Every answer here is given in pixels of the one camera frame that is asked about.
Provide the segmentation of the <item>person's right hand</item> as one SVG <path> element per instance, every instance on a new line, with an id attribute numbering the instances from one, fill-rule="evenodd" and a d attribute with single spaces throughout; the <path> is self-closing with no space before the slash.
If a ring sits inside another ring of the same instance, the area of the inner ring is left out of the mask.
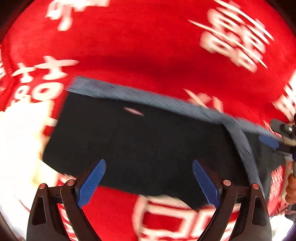
<path id="1" fill-rule="evenodd" d="M 287 187 L 285 189 L 285 201 L 289 205 L 293 205 L 296 202 L 296 179 L 295 179 L 295 171 L 293 170 L 293 166 L 295 161 L 288 163 L 288 170 L 291 171 L 287 177 Z"/>

